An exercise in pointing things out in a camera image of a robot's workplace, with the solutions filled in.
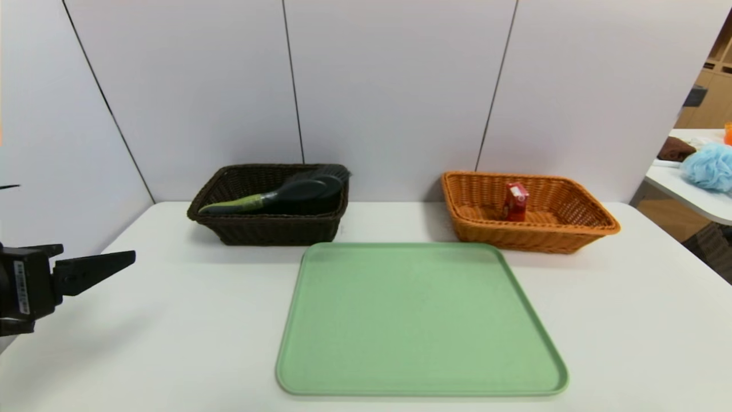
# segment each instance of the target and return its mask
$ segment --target red carton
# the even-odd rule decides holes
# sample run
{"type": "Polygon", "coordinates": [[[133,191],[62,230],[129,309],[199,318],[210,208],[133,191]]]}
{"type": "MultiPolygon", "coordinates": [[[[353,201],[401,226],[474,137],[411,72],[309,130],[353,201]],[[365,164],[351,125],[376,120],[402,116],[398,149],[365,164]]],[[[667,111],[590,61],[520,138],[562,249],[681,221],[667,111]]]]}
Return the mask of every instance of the red carton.
{"type": "Polygon", "coordinates": [[[526,203],[528,201],[529,193],[521,183],[506,183],[506,201],[504,202],[503,220],[525,221],[526,203]]]}

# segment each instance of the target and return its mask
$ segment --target basket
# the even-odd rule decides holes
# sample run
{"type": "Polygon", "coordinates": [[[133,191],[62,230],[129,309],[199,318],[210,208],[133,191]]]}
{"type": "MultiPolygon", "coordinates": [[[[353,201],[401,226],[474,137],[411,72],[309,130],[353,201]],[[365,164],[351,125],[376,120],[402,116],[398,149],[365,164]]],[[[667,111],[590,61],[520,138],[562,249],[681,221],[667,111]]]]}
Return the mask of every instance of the basket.
{"type": "Polygon", "coordinates": [[[620,231],[620,224],[600,202],[564,177],[447,172],[442,188],[455,233],[463,242],[569,254],[620,231]],[[523,222],[498,220],[506,184],[513,182],[521,182],[529,193],[523,222]]]}
{"type": "Polygon", "coordinates": [[[221,168],[198,192],[188,218],[213,230],[229,246],[309,246],[333,240],[348,205],[348,183],[339,194],[306,202],[278,202],[247,214],[198,213],[205,205],[279,188],[288,177],[318,164],[242,164],[221,168]]]}

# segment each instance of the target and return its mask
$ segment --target wall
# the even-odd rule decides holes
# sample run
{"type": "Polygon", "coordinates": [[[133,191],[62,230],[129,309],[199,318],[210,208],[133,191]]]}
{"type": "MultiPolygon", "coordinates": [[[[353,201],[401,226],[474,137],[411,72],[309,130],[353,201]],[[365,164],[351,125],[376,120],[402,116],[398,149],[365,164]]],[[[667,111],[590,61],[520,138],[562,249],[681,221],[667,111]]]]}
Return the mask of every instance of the wall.
{"type": "Polygon", "coordinates": [[[441,198],[474,169],[513,0],[287,0],[302,146],[356,201],[441,198]]]}
{"type": "Polygon", "coordinates": [[[66,4],[157,202],[229,164],[302,162],[281,1],[66,4]]]}
{"type": "Polygon", "coordinates": [[[2,4],[0,239],[101,251],[152,205],[59,0],[2,4]]]}
{"type": "Polygon", "coordinates": [[[731,5],[519,1],[478,170],[567,176],[630,201],[731,5]]]}

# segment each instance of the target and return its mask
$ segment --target orange wicker basket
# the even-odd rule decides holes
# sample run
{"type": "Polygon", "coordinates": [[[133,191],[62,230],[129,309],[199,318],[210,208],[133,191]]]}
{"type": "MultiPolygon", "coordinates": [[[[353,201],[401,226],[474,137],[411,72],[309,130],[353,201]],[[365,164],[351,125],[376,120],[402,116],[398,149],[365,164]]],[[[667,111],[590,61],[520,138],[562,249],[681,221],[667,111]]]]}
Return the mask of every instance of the orange wicker basket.
{"type": "Polygon", "coordinates": [[[620,231],[620,224],[584,187],[565,177],[530,174],[447,172],[442,189],[455,233],[463,242],[502,249],[574,253],[620,231]],[[498,220],[506,183],[529,193],[526,221],[498,220]]]}

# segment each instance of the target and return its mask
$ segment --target tabletop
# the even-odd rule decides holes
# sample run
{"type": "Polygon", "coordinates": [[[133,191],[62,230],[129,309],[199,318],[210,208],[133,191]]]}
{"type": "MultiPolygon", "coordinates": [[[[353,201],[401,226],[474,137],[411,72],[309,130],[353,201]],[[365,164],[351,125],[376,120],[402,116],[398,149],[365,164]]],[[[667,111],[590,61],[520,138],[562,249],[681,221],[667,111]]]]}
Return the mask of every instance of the tabletop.
{"type": "MultiPolygon", "coordinates": [[[[669,133],[669,136],[680,139],[706,137],[720,143],[724,135],[723,129],[673,129],[669,133]]],[[[680,169],[651,166],[646,173],[646,182],[707,219],[732,225],[732,197],[729,194],[706,191],[687,183],[681,177],[680,169]]]]}
{"type": "MultiPolygon", "coordinates": [[[[304,247],[230,247],[151,207],[106,251],[138,261],[0,355],[2,412],[728,411],[732,287],[643,217],[573,255],[504,255],[569,370],[539,398],[297,397],[275,362],[304,247]]],[[[455,241],[440,203],[351,203],[336,241],[455,241]]]]}

